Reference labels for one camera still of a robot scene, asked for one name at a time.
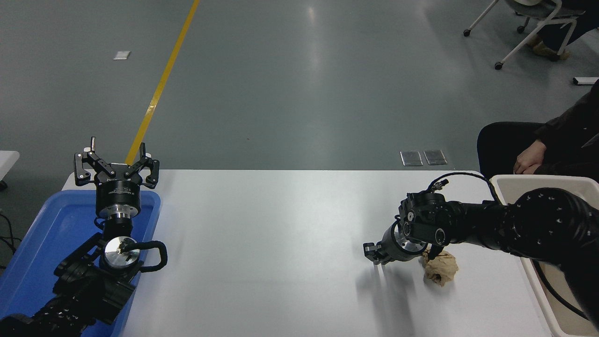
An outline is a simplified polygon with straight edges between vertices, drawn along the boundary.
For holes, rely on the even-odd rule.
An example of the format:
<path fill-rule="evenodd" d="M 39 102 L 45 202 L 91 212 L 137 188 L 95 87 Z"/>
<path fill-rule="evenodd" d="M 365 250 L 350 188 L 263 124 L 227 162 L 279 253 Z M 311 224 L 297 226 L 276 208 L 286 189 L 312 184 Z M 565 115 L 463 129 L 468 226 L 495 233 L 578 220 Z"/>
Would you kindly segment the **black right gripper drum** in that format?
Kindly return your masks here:
<path fill-rule="evenodd" d="M 392 262 L 409 262 L 413 260 L 413 252 L 410 248 L 413 246 L 402 232 L 401 225 L 395 222 L 385 231 L 380 242 L 380 254 L 390 256 Z"/>

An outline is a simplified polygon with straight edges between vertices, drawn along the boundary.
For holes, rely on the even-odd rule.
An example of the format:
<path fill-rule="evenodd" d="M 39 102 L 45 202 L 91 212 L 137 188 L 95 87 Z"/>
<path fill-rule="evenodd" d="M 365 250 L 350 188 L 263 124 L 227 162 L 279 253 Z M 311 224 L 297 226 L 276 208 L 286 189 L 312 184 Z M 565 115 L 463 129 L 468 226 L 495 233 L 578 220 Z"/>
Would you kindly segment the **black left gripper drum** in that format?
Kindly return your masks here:
<path fill-rule="evenodd" d="M 137 215 L 141 210 L 141 177 L 124 180 L 113 178 L 96 179 L 96 215 L 113 215 L 124 211 Z"/>

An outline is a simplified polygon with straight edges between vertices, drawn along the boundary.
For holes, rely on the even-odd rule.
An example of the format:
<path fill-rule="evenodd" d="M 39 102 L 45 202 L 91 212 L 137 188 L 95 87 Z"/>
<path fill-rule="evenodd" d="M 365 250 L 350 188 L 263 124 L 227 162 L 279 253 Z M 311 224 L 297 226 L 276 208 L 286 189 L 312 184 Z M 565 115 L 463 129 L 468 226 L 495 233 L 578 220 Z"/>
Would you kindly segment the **person's hand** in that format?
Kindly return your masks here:
<path fill-rule="evenodd" d="M 543 164 L 547 146 L 541 140 L 535 140 L 523 152 L 516 156 L 513 173 L 516 175 L 533 175 Z"/>

